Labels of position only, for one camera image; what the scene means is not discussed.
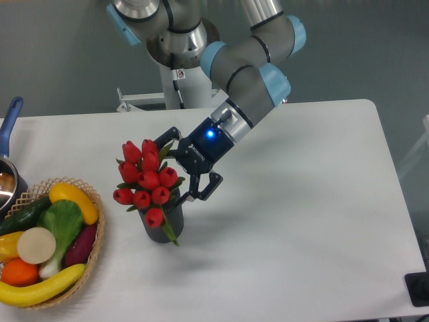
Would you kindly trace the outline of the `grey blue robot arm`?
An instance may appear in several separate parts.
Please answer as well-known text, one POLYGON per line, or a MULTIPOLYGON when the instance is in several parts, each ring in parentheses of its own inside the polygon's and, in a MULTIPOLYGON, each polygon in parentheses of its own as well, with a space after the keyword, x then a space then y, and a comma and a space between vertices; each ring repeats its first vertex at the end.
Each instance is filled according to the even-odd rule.
POLYGON ((156 139, 159 148, 177 141, 168 157, 190 177, 177 205, 208 199, 222 182, 213 166, 291 91, 277 64, 304 46, 303 24, 286 15, 278 1, 242 1, 241 6, 251 37, 231 46, 202 17, 197 1, 111 1, 107 5, 125 41, 145 44, 159 66, 167 102, 183 109, 198 90, 207 102, 213 85, 227 96, 188 136, 173 127, 156 139))

